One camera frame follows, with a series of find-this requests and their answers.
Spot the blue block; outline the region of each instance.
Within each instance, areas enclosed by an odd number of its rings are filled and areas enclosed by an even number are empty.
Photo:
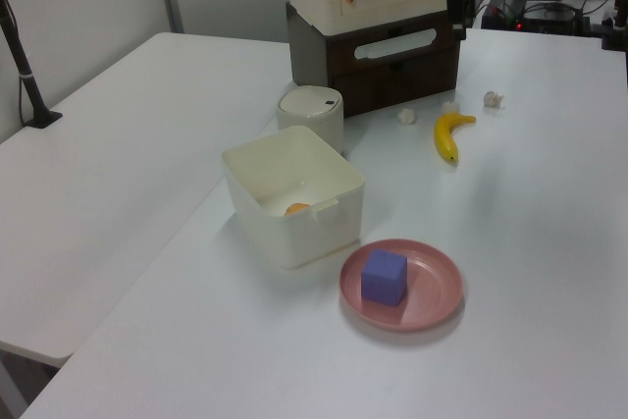
[[[408,285],[407,258],[374,249],[362,268],[362,298],[398,306]]]

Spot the banana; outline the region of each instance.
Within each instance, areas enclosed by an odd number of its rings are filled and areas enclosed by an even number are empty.
[[[445,113],[434,125],[434,143],[441,157],[451,164],[458,162],[458,147],[451,137],[451,131],[460,125],[475,123],[475,117],[459,113]]]

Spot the electronic device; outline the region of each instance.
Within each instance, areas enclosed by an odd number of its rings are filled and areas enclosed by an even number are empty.
[[[578,32],[575,9],[557,2],[528,2],[522,24],[530,33],[573,36]]]
[[[482,29],[523,29],[527,0],[491,0],[482,14]]]

